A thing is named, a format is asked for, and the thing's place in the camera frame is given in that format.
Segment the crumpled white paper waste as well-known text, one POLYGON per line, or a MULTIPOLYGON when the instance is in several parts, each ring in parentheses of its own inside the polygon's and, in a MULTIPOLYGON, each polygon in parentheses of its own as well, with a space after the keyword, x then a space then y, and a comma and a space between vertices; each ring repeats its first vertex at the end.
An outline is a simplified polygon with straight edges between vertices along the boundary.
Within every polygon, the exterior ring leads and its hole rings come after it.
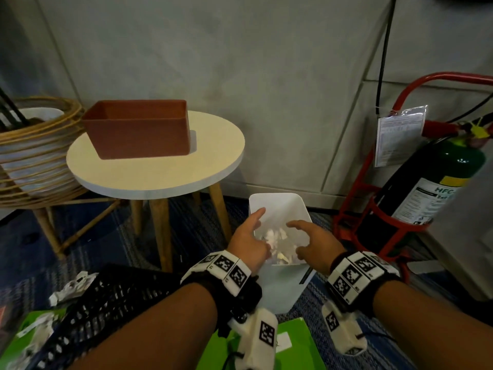
POLYGON ((270 247, 268 264, 272 265, 296 265, 304 261, 298 258, 296 249, 299 243, 289 236, 283 228, 268 229, 261 238, 270 247))

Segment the black plastic crate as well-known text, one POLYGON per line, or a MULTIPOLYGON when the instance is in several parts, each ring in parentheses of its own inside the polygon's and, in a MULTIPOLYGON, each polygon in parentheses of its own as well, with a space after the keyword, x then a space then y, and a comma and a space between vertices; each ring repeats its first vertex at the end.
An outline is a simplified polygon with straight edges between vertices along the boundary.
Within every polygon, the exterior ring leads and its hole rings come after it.
POLYGON ((108 264, 25 370, 66 370, 135 317, 175 292, 175 273, 108 264))

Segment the white plastic part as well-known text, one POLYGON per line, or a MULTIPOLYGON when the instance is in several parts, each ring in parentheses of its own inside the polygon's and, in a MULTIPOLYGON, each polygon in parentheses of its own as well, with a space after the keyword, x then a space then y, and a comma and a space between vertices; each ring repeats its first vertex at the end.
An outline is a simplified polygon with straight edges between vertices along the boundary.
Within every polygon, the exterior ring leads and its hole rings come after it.
POLYGON ((31 336, 31 339, 27 345, 22 348, 20 354, 7 363, 5 370, 27 370, 27 367, 34 358, 34 355, 40 351, 52 334, 52 328, 41 325, 36 326, 31 330, 25 328, 17 333, 16 337, 18 339, 24 339, 27 336, 31 336))
POLYGON ((67 301, 79 298, 93 283, 98 274, 97 272, 89 273, 87 271, 81 271, 75 279, 65 284, 61 290, 52 293, 48 299, 50 306, 56 307, 67 301))
POLYGON ((16 333, 16 336, 21 338, 25 335, 27 335, 30 331, 34 330, 35 328, 39 327, 40 325, 51 325, 57 315, 53 311, 49 311, 46 313, 42 313, 40 316, 38 316, 33 323, 29 324, 28 326, 24 327, 20 331, 16 333))

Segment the dark plant stems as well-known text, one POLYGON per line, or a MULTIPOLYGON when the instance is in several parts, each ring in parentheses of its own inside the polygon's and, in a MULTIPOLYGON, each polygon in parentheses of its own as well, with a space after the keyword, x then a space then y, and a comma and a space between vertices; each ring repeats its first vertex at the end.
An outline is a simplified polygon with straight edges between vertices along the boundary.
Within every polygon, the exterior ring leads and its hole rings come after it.
POLYGON ((20 112, 14 101, 0 86, 0 112, 10 124, 8 130, 18 130, 30 126, 28 119, 20 112))

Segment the person's right hand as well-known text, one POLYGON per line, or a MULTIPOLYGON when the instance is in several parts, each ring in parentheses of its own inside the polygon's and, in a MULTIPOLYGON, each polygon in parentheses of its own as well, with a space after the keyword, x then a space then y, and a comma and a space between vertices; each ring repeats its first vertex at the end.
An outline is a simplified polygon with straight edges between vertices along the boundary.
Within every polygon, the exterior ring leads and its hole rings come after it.
POLYGON ((313 247, 313 258, 305 262, 318 273, 328 277, 332 263, 339 255, 346 252, 344 246, 331 232, 316 224, 304 220, 293 220, 287 222, 287 227, 303 231, 309 236, 308 245, 313 247))

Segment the left wrist marker band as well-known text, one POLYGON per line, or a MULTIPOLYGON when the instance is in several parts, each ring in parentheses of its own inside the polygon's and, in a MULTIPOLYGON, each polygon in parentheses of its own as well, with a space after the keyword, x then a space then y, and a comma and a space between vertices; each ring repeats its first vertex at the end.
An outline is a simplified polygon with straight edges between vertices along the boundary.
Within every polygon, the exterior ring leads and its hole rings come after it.
POLYGON ((249 267, 223 250, 207 255, 182 277, 180 286, 199 284, 212 296, 217 309, 216 331, 226 338, 231 320, 245 323, 262 298, 262 288, 249 267))

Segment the white waste bin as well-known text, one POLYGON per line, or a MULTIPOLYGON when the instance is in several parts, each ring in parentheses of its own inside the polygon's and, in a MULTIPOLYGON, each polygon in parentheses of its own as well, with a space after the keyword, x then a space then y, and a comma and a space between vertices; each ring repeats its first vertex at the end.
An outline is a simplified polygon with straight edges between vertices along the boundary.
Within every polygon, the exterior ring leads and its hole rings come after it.
MULTIPOLYGON (((249 212, 265 207, 266 212, 260 219, 261 225, 254 236, 262 240, 268 229, 283 228, 299 247, 309 244, 309 236, 286 223, 293 220, 312 222, 303 199, 295 193, 255 193, 249 198, 249 212)), ((305 290, 316 272, 304 261, 296 265, 272 265, 267 261, 258 274, 258 284, 262 287, 262 299, 259 307, 274 314, 288 313, 305 290)))

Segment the grey cabinet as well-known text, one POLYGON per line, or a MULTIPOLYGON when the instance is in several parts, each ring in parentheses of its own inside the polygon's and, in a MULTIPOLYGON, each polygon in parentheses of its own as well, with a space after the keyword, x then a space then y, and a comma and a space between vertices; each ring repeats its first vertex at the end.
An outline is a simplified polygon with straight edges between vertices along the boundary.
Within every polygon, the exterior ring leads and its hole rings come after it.
POLYGON ((472 298, 493 300, 493 159, 445 205, 420 239, 472 298))

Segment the round white side table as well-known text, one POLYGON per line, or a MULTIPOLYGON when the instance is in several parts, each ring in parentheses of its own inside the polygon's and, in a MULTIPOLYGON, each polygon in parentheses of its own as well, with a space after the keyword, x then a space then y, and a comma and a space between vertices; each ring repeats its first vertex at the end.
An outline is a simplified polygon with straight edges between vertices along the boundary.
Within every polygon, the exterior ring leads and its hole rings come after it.
POLYGON ((66 161, 75 179, 100 195, 131 201, 132 213, 147 200, 161 268, 173 271, 169 198, 208 189, 227 242, 232 236, 220 181, 243 159, 245 138, 232 122, 216 115, 188 111, 196 134, 196 151, 186 156, 102 160, 84 133, 70 146, 66 161))

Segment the person's right forearm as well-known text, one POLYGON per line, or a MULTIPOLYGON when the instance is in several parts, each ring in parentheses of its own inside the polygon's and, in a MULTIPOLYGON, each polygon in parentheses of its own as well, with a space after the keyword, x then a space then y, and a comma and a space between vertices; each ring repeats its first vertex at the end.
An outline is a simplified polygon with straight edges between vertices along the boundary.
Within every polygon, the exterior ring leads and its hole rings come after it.
POLYGON ((493 370, 493 327, 399 281, 373 299, 376 318, 423 370, 493 370))

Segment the right wrist marker band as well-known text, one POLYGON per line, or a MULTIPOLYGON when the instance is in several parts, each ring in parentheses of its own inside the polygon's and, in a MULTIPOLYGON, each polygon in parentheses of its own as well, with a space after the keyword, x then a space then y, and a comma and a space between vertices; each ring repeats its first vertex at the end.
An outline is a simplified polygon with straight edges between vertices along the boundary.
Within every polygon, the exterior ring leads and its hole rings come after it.
POLYGON ((376 293, 386 282, 402 281, 399 271, 377 254, 345 252, 337 256, 325 284, 335 305, 342 313, 359 311, 374 318, 376 293))

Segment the rattan basket stand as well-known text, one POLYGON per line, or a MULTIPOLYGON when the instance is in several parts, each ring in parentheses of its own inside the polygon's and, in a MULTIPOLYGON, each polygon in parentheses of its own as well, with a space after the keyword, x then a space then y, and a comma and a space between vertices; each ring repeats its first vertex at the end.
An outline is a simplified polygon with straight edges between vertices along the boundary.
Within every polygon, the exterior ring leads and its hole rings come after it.
POLYGON ((0 209, 30 210, 54 254, 64 259, 68 248, 117 209, 121 199, 82 198, 88 192, 68 168, 66 156, 83 134, 83 105, 59 97, 3 99, 0 95, 0 209), (61 242, 53 207, 109 203, 100 214, 61 242))

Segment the paper tag in sleeve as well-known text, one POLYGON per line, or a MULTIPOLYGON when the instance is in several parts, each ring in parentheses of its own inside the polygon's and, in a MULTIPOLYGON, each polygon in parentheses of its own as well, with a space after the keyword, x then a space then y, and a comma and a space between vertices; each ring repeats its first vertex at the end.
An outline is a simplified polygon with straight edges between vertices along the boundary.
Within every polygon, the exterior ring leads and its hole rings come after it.
POLYGON ((381 117, 377 123, 374 167, 402 165, 423 142, 428 106, 418 106, 381 117))

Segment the brown rectangular box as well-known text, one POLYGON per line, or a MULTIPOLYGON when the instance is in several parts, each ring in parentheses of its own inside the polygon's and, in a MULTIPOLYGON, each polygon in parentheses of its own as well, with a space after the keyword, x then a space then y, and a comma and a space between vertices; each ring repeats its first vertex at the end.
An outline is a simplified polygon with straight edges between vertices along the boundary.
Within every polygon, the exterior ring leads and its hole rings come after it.
POLYGON ((187 102, 183 99, 100 100, 81 120, 102 160, 191 152, 187 102))

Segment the wrist marker band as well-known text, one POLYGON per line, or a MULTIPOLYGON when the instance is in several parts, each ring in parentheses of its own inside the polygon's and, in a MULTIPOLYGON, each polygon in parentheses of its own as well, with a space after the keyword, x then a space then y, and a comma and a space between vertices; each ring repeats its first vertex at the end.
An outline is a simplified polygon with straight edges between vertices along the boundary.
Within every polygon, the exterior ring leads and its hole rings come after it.
POLYGON ((262 298, 262 288, 249 267, 223 250, 207 255, 182 277, 180 286, 199 284, 212 296, 217 309, 216 331, 226 338, 231 320, 245 323, 262 298))
POLYGON ((402 281, 399 271, 377 254, 345 252, 337 256, 325 284, 335 305, 342 313, 359 311, 374 318, 376 293, 386 282, 402 281))

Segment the person's left hand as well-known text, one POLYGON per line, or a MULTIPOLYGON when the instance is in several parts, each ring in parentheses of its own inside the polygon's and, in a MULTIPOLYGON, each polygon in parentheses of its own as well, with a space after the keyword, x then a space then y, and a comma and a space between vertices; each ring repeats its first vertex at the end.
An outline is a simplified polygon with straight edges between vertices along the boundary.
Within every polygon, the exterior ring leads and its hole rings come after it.
POLYGON ((256 263, 254 260, 254 242, 264 242, 254 236, 254 231, 260 227, 260 219, 265 214, 266 208, 262 207, 249 215, 231 237, 227 251, 241 259, 250 269, 251 274, 256 276, 264 263, 256 263))

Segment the person's left forearm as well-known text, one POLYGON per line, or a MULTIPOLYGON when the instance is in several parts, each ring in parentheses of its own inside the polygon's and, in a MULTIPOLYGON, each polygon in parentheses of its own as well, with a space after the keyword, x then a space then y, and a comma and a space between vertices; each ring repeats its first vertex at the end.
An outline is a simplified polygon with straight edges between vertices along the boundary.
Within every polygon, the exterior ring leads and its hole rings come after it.
POLYGON ((69 370, 195 370, 216 323, 212 295, 189 284, 127 323, 69 370))

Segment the red extinguisher trolley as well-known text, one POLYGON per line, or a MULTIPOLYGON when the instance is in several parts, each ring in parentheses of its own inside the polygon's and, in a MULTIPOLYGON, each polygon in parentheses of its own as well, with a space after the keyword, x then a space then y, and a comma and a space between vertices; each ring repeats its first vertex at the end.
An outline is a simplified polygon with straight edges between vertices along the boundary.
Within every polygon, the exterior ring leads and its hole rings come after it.
MULTIPOLYGON (((459 72, 428 74, 407 85, 399 94, 392 109, 385 114, 385 117, 405 110, 403 105, 411 92, 425 83, 436 80, 493 87, 492 75, 459 72)), ((464 133, 462 124, 426 119, 422 131, 424 139, 417 150, 429 142, 464 133)), ((375 145, 371 147, 339 213, 334 217, 333 230, 338 239, 351 242, 359 251, 370 251, 387 262, 397 263, 401 276, 408 282, 409 268, 407 263, 411 258, 404 250, 404 241, 413 234, 428 230, 434 219, 425 225, 411 225, 390 217, 378 207, 375 203, 377 194, 401 165, 374 167, 375 145)))

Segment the green flat box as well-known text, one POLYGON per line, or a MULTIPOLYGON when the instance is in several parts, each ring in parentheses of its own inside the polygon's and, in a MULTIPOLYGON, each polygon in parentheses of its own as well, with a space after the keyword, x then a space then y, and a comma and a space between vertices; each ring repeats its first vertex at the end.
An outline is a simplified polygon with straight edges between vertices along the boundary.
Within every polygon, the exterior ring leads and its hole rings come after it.
MULTIPOLYGON (((56 325, 63 320, 68 311, 67 309, 30 312, 18 331, 33 323, 42 313, 49 311, 53 311, 57 317, 51 325, 42 326, 52 328, 54 331, 56 325)), ((0 370, 5 370, 7 363, 20 354, 22 348, 27 345, 30 339, 31 336, 18 339, 16 334, 14 335, 12 341, 0 356, 0 370)), ((302 318, 296 318, 279 325, 274 370, 326 370, 310 331, 302 318)))

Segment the green fire extinguisher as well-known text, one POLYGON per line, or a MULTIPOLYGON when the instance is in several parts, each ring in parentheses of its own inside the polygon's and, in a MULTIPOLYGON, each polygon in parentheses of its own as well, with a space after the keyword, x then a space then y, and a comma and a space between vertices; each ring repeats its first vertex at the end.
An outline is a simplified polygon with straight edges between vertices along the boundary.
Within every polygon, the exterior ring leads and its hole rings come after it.
POLYGON ((487 129, 492 117, 462 124, 464 134, 432 141, 418 149, 377 194, 375 203, 390 217, 411 225, 430 223, 438 212, 483 167, 483 145, 471 124, 487 129))

